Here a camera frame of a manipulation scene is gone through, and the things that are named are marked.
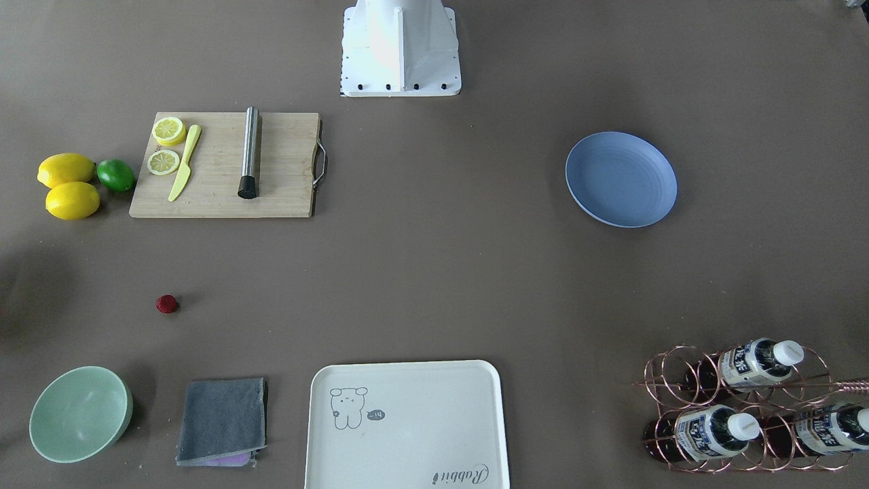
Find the cream rabbit tray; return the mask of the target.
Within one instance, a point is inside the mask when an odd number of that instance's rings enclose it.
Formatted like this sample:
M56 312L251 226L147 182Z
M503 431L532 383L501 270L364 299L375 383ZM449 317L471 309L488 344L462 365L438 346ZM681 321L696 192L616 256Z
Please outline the cream rabbit tray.
M484 360L314 375L307 488L509 488L502 382Z

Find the steel muddler black tip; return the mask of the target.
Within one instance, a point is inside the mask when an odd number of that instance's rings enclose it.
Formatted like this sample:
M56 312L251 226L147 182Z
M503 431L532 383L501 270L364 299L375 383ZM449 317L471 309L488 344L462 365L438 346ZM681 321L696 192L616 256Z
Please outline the steel muddler black tip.
M237 196L242 199L254 199L259 195L258 164L261 136L261 114L255 106L249 106L245 112L245 125L242 149L241 179Z

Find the bamboo cutting board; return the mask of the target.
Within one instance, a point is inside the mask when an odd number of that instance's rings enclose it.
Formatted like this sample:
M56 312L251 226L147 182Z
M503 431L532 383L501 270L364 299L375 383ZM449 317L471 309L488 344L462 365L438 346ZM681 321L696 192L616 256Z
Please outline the bamboo cutting board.
M156 176L143 166L128 213L136 219L289 219L310 217L314 208L317 113L261 114L258 195L239 198L245 114L174 113L187 126L202 128L190 161L191 177L176 201L168 201L174 175Z

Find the yellow plastic knife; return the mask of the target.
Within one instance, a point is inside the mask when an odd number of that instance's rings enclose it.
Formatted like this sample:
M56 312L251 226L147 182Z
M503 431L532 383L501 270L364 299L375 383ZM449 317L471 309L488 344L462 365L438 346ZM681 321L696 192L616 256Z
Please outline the yellow plastic knife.
M187 130L183 154L182 158L180 159L179 167L177 169L176 179L174 180L174 183L170 190L170 194L168 195L169 202L176 201L185 189L187 182L189 182L189 178L191 177L191 168L189 166L189 163L192 158L193 152L195 151L196 145L198 145L201 133L202 127L198 124L191 125L189 127L189 130Z

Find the grey folded cloth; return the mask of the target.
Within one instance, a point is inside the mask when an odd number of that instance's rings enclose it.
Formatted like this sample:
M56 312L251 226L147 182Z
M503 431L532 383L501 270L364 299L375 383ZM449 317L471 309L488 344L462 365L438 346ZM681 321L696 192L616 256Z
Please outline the grey folded cloth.
M266 448L265 378L194 380L187 385L176 464L256 465Z

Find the thin lemon slice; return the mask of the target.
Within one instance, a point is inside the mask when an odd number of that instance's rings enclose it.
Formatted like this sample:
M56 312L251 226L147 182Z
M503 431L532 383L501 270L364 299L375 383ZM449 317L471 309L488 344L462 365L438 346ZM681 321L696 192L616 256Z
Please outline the thin lemon slice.
M146 161L146 167L152 175L164 176L170 175L178 169L181 163L181 157L171 149L161 149L149 155Z

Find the green lime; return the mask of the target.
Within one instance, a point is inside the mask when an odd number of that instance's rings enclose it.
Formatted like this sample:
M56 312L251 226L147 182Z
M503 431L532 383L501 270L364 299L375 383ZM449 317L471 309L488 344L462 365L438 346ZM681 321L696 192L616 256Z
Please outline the green lime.
M112 192L128 192L136 185L134 171L121 159L105 159L96 165L97 179Z

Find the middle drink bottle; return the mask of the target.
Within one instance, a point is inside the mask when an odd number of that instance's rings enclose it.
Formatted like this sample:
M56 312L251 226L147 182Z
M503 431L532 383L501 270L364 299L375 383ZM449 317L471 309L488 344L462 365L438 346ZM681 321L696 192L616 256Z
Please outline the middle drink bottle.
M717 403L649 422L642 441L653 458L675 465L733 458L760 433L760 422L754 415Z

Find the drink bottle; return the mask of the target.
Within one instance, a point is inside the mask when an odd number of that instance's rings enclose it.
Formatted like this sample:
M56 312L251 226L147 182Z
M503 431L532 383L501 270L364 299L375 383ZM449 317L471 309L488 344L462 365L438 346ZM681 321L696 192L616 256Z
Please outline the drink bottle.
M754 415L717 403L649 422L642 441L653 458L675 465L733 458L760 433L760 422Z
M805 358L803 346L794 340L756 338L690 366L680 390L693 392L698 402L722 403L741 393L781 384Z
M868 409L838 402L761 421L769 450L777 458L866 452Z

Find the top drink bottle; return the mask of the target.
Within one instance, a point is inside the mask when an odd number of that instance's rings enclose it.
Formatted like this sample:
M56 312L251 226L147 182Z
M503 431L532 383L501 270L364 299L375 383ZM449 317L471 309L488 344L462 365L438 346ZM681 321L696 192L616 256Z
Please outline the top drink bottle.
M698 402L722 403L741 393L781 384L805 358L803 346L794 340L756 338L690 366L680 390L693 392Z

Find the yellow lemon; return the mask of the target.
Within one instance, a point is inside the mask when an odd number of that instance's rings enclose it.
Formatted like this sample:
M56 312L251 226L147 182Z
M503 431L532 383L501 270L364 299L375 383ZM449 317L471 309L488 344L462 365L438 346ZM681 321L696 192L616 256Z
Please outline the yellow lemon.
M89 183L96 164L79 153L59 153L50 156L38 167L37 180L49 189L70 182Z
M90 183L72 181L52 188L46 198L48 213L57 219L87 219L100 206L100 195Z

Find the yellow lemon upper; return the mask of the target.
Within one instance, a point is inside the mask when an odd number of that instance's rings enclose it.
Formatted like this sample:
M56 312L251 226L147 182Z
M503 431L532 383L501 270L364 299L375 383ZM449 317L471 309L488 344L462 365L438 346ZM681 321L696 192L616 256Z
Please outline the yellow lemon upper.
M49 189L70 182L89 183L96 164L79 153L59 153L50 156L38 167L37 180Z

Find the mint green bowl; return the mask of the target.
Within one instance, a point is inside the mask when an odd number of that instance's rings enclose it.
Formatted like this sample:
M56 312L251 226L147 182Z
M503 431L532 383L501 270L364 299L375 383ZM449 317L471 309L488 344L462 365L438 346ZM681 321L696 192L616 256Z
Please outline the mint green bowl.
M54 463L77 463L105 451L127 430L132 393L111 369L80 366L47 386L29 431L35 451Z

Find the outer drink bottle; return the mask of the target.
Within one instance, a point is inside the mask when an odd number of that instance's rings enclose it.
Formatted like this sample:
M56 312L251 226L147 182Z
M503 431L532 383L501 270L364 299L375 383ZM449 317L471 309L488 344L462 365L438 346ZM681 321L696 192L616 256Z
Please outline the outer drink bottle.
M866 452L868 409L838 402L761 421L769 450L777 458Z

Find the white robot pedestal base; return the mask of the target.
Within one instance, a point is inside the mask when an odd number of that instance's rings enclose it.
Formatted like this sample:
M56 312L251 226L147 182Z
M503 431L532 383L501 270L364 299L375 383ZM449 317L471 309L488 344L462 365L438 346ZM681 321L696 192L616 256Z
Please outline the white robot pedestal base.
M341 96L455 96L462 90L456 13L443 2L357 1L342 19Z

